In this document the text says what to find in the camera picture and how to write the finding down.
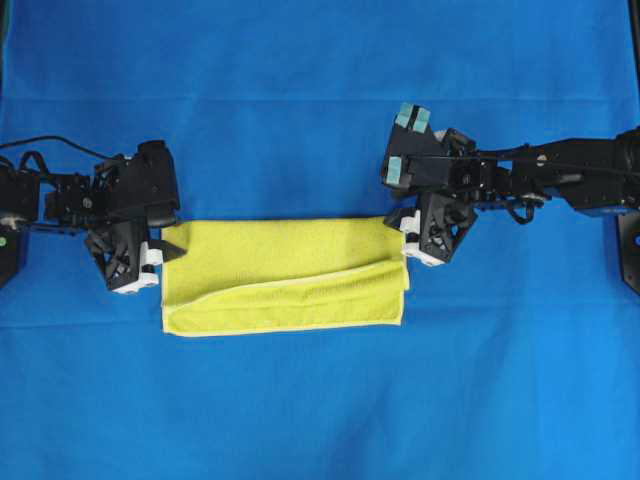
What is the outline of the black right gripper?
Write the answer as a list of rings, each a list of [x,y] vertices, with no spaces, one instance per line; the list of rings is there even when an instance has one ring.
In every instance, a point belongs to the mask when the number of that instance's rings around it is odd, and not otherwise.
[[[473,208],[455,198],[436,193],[418,196],[415,208],[398,208],[388,214],[385,226],[402,232],[402,254],[426,266],[449,263],[477,219]]]

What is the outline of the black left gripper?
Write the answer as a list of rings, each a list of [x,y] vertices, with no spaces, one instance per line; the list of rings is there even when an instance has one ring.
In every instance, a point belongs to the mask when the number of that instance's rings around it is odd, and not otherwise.
[[[150,240],[145,217],[134,217],[87,231],[85,246],[93,257],[109,291],[134,294],[155,287],[155,267],[186,255],[187,251],[165,240]]]

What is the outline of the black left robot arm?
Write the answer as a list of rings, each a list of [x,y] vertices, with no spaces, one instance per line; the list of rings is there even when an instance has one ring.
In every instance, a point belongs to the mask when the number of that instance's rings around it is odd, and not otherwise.
[[[116,155],[91,176],[51,172],[41,153],[18,165],[1,161],[1,282],[20,271],[32,231],[86,235],[84,244],[109,291],[136,293],[156,286],[156,267],[185,249],[151,233],[177,223],[180,199],[173,157],[149,141],[132,156]]]

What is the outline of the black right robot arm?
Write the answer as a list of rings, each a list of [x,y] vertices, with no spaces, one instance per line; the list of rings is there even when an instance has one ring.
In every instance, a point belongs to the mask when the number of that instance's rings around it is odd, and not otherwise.
[[[583,215],[616,219],[621,276],[639,289],[639,132],[614,139],[565,139],[480,150],[453,128],[418,133],[394,127],[381,179],[395,198],[413,198],[384,223],[405,236],[404,255],[449,263],[480,211],[504,210],[520,225],[563,199]]]

